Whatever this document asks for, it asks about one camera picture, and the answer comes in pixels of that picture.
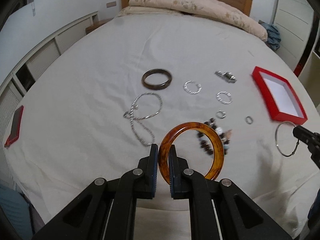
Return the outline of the white bed sheet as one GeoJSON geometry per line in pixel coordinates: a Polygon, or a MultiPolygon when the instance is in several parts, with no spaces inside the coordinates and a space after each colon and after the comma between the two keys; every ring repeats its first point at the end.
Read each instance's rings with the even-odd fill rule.
{"type": "Polygon", "coordinates": [[[252,79],[258,66],[289,81],[308,120],[319,114],[286,63],[257,37],[205,18],[175,15],[118,17],[76,42],[23,97],[20,137],[4,151],[20,188],[48,222],[95,178],[119,178],[147,156],[138,136],[157,144],[175,126],[217,120],[231,130],[220,178],[229,178],[291,237],[306,224],[319,189],[319,169],[305,145],[285,158],[277,151],[263,98],[252,79]],[[145,88],[151,69],[166,69],[164,90],[145,88]],[[187,81],[202,90],[184,91],[187,81]],[[216,94],[229,92],[224,105],[216,94]]]}

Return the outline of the silver twisted hoop left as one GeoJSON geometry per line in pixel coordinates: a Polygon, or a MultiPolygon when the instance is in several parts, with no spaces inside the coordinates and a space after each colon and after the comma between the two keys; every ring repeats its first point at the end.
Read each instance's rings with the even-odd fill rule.
{"type": "Polygon", "coordinates": [[[199,83],[190,80],[184,83],[183,89],[188,94],[195,95],[199,94],[199,92],[202,90],[202,87],[199,83]]]}

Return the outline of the red jewelry box tray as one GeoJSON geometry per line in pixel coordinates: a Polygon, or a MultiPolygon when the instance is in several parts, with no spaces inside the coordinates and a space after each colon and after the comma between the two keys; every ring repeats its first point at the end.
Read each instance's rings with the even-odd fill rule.
{"type": "Polygon", "coordinates": [[[308,120],[299,97],[287,79],[258,66],[254,68],[252,77],[273,121],[302,125],[308,120]]]}

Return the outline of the amber tortoiseshell bangle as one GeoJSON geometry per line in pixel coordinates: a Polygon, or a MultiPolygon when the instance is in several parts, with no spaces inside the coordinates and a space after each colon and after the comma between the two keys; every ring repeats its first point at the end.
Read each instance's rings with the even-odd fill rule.
{"type": "Polygon", "coordinates": [[[171,146],[176,147],[180,157],[204,172],[204,177],[214,180],[222,171],[226,146],[229,143],[227,131],[211,119],[208,122],[185,122],[170,130],[161,142],[158,154],[159,171],[170,183],[168,155],[171,146]]]}

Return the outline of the wooden nightstand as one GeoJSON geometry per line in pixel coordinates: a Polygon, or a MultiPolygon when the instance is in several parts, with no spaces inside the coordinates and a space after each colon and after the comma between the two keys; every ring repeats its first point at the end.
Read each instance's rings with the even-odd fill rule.
{"type": "Polygon", "coordinates": [[[98,29],[99,27],[103,26],[103,25],[106,24],[107,22],[110,22],[111,20],[112,20],[111,18],[108,18],[108,19],[101,20],[101,21],[98,21],[98,22],[93,23],[91,26],[89,26],[89,27],[87,27],[87,28],[85,29],[86,34],[88,35],[88,34],[91,33],[92,31],[94,31],[95,29],[98,29]]]}

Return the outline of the beige wall switch plate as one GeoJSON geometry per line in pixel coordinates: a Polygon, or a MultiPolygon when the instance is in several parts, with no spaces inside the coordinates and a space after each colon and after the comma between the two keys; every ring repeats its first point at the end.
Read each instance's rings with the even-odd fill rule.
{"type": "Polygon", "coordinates": [[[107,8],[115,7],[116,5],[117,5],[117,2],[116,2],[116,1],[106,3],[106,7],[107,7],[107,8]]]}

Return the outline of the silver twisted hoop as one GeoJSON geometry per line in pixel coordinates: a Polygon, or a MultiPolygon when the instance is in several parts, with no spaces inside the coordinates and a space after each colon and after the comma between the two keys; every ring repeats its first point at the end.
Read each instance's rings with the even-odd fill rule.
{"type": "Polygon", "coordinates": [[[231,94],[226,91],[218,92],[216,94],[216,99],[218,102],[220,102],[224,105],[228,105],[228,104],[232,103],[232,101],[233,101],[231,94]]]}
{"type": "Polygon", "coordinates": [[[195,95],[199,94],[199,92],[202,90],[202,87],[199,83],[190,80],[184,83],[183,89],[188,94],[195,95]]]}

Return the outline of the dark brown bangle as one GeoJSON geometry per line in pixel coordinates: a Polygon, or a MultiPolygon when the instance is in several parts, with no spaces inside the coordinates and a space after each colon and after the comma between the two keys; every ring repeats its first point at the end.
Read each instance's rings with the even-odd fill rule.
{"type": "Polygon", "coordinates": [[[142,85],[150,90],[164,90],[171,85],[172,74],[166,69],[151,69],[142,76],[142,85]]]}

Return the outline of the white wardrobe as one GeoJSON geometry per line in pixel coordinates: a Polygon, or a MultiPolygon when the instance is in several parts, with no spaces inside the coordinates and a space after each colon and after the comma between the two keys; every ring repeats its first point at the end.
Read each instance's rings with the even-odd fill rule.
{"type": "Polygon", "coordinates": [[[312,52],[319,20],[307,0],[278,0],[273,25],[280,32],[276,53],[300,76],[312,52]]]}

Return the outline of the silver twisted hoop right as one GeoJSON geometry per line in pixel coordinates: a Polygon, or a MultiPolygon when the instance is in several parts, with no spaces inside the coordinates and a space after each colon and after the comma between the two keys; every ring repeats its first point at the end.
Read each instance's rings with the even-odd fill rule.
{"type": "Polygon", "coordinates": [[[218,92],[216,94],[216,99],[218,102],[220,102],[224,105],[228,105],[228,104],[232,103],[232,101],[233,101],[231,94],[226,91],[218,92]]]}

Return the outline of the blue crumpled clothing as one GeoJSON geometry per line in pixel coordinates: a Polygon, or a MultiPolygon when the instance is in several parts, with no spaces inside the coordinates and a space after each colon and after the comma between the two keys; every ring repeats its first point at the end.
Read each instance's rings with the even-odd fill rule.
{"type": "Polygon", "coordinates": [[[278,28],[272,24],[261,23],[261,25],[267,31],[267,41],[266,44],[273,50],[277,51],[280,48],[281,35],[278,28]]]}

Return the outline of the beige floral duvet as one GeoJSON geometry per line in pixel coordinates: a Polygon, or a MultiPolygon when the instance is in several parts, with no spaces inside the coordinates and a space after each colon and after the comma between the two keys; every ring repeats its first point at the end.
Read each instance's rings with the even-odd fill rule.
{"type": "Polygon", "coordinates": [[[123,12],[164,11],[189,14],[232,25],[267,41],[267,31],[250,18],[252,0],[121,0],[123,12]]]}

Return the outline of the white low cabinet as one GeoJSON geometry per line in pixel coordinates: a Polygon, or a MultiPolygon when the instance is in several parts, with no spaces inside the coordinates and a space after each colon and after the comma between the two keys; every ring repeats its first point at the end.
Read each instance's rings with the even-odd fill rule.
{"type": "Polygon", "coordinates": [[[99,20],[93,12],[50,34],[29,51],[1,85],[1,140],[17,105],[47,68],[75,42],[86,35],[86,29],[99,20]]]}

